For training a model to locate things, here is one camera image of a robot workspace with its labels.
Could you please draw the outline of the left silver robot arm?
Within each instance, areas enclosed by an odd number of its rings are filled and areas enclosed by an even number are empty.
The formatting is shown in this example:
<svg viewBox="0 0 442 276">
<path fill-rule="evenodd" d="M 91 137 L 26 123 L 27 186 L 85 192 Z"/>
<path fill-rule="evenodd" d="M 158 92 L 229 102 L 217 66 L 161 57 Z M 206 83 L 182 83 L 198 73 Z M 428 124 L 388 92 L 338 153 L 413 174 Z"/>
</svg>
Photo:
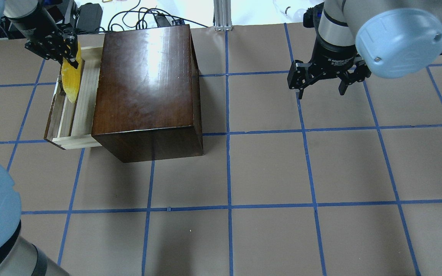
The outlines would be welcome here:
<svg viewBox="0 0 442 276">
<path fill-rule="evenodd" d="M 83 61 L 75 27 L 56 23 L 42 0 L 0 0 L 7 17 L 26 37 L 26 49 L 61 65 L 61 82 L 70 102 L 81 85 Z M 21 198 L 0 165 L 0 276 L 68 276 L 56 262 L 21 236 Z"/>
</svg>

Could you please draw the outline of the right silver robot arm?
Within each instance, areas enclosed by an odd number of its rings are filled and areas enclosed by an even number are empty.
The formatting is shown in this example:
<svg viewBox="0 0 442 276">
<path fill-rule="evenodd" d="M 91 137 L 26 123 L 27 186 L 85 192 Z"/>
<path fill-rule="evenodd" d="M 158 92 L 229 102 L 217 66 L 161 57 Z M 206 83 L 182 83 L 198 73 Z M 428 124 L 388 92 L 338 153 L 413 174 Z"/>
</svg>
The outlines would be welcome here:
<svg viewBox="0 0 442 276">
<path fill-rule="evenodd" d="M 288 88 L 339 79 L 338 91 L 371 75 L 396 79 L 442 55 L 442 0 L 323 0 L 302 24 L 315 30 L 312 57 L 291 63 Z"/>
</svg>

